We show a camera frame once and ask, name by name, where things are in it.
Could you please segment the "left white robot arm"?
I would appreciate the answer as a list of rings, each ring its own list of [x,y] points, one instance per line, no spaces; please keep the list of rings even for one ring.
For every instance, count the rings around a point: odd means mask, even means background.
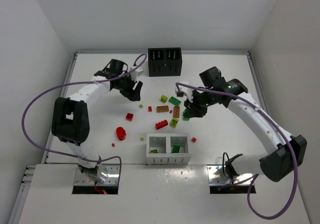
[[[143,83],[138,81],[141,66],[134,64],[124,69],[126,63],[112,59],[80,90],[54,103],[52,135],[64,142],[78,159],[80,171],[89,179],[98,180],[101,157],[87,141],[90,131],[89,108],[113,89],[119,90],[130,101],[140,101]]]

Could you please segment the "dark green lego brick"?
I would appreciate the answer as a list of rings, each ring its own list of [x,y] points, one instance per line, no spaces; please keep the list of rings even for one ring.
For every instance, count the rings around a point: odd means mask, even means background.
[[[189,110],[188,109],[185,109],[182,113],[182,119],[183,121],[189,121],[190,120],[190,117],[189,117]]]

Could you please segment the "lime lego brick top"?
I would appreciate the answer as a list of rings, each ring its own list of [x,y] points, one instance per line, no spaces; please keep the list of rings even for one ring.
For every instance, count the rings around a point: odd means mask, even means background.
[[[165,102],[168,101],[167,96],[165,96],[165,95],[162,95],[160,100],[161,100],[163,103],[165,103]]]

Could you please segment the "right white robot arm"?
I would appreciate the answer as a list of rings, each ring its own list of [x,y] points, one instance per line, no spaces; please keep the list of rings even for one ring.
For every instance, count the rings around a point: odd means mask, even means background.
[[[303,162],[307,140],[293,136],[278,126],[270,116],[255,103],[247,87],[238,79],[226,81],[217,67],[202,73],[203,87],[179,84],[175,92],[186,96],[186,118],[202,118],[209,106],[221,104],[235,114],[253,132],[266,150],[262,156],[237,154],[227,160],[224,170],[233,179],[244,173],[263,174],[273,182],[279,182],[294,171],[294,162]]]

